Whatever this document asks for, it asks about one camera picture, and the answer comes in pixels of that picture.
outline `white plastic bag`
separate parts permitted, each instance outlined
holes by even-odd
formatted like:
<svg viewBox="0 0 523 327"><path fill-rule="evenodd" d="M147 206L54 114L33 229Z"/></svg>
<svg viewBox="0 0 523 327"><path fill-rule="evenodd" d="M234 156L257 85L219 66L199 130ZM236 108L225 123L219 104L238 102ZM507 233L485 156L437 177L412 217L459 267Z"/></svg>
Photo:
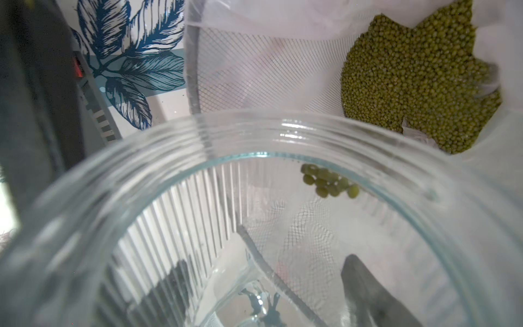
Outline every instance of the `white plastic bag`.
<svg viewBox="0 0 523 327"><path fill-rule="evenodd" d="M191 101L191 111L281 108L343 116L343 62L374 15L384 13L412 27L450 2L186 0L184 44L187 58L195 58L194 65L186 62L188 95L197 99ZM520 171L523 154L507 148L523 143L523 129L513 130L513 121L523 121L521 17L521 0L473 0L473 54L498 72L482 92L499 86L503 106L476 144L459 156L523 197L523 172L512 174ZM501 148L507 158L503 169L498 162Z"/></svg>
<svg viewBox="0 0 523 327"><path fill-rule="evenodd" d="M365 32L369 11L376 13L365 0L208 0L198 19L186 17L186 23L278 38L331 40Z"/></svg>
<svg viewBox="0 0 523 327"><path fill-rule="evenodd" d="M405 118L403 118L401 127L403 128L403 135L405 135L405 137L416 140L435 149L439 149L438 144L436 141L434 141L434 139L429 138L427 134L418 131L417 129L410 128L408 126L408 121Z"/></svg>
<svg viewBox="0 0 523 327"><path fill-rule="evenodd" d="M422 20L453 0L374 0L382 14L406 27L414 28Z"/></svg>

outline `glass jar mouth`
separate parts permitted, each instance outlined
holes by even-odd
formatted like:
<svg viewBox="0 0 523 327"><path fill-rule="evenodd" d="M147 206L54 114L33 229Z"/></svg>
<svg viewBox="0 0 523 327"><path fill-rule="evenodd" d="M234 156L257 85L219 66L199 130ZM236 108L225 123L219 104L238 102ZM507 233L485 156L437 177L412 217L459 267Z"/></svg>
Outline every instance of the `glass jar mouth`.
<svg viewBox="0 0 523 327"><path fill-rule="evenodd" d="M0 300L0 314L22 319L18 325L87 321L100 262L152 200L201 169L273 156L336 170L400 212L440 259L472 325L523 321L517 308L523 210L509 194L391 131L344 118L246 110L152 128L61 178L27 213L30 223L2 257L0 289L23 296ZM63 315L45 314L49 308Z"/></svg>

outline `glass jar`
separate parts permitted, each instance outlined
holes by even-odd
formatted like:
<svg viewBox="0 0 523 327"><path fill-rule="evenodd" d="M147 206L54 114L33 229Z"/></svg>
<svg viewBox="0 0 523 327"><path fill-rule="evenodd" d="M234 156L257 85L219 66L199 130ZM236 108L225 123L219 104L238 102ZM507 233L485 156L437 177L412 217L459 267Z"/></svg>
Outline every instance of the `glass jar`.
<svg viewBox="0 0 523 327"><path fill-rule="evenodd" d="M361 194L319 198L302 163ZM227 275L254 262L306 321L345 326L340 270L355 253L425 326L521 325L522 213L456 160L375 126L290 112L191 116L109 147L42 194L1 258L0 321L209 324L238 290Z"/></svg>

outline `blue leaf print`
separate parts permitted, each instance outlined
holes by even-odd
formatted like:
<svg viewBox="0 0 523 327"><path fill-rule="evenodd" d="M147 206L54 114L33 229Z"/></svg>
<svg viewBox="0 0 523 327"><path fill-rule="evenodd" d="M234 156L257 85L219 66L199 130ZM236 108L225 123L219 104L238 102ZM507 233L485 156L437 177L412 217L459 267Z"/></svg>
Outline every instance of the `blue leaf print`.
<svg viewBox="0 0 523 327"><path fill-rule="evenodd" d="M144 0L127 26L122 52L143 57L174 48L184 32L183 6L184 0Z"/></svg>
<svg viewBox="0 0 523 327"><path fill-rule="evenodd" d="M129 23L128 0L78 0L82 33L98 59L105 59L122 44Z"/></svg>
<svg viewBox="0 0 523 327"><path fill-rule="evenodd" d="M84 39L82 38L82 36L80 34L78 34L77 31L75 31L74 29L71 29L71 31L73 32L73 36L74 38L76 39L76 42L78 42L78 45L80 46L80 52L86 56L86 59L89 60L89 48L87 47L87 45L85 44L84 42Z"/></svg>
<svg viewBox="0 0 523 327"><path fill-rule="evenodd" d="M159 91L172 91L185 83L184 59L169 51L126 58L119 73L130 82Z"/></svg>
<svg viewBox="0 0 523 327"><path fill-rule="evenodd" d="M108 77L106 95L116 110L134 127L146 129L153 116L145 96L129 81L121 77Z"/></svg>

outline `white surface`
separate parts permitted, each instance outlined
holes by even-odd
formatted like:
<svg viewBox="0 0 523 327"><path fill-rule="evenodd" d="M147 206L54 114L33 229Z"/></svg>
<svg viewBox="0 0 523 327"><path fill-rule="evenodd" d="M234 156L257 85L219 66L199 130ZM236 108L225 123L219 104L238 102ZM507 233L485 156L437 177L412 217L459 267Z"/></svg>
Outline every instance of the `white surface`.
<svg viewBox="0 0 523 327"><path fill-rule="evenodd" d="M186 89L184 88L147 97L147 102L149 103L151 111L161 111L166 120L190 115L189 102L187 100ZM113 106L109 107L109 111L123 138L140 131L129 124Z"/></svg>

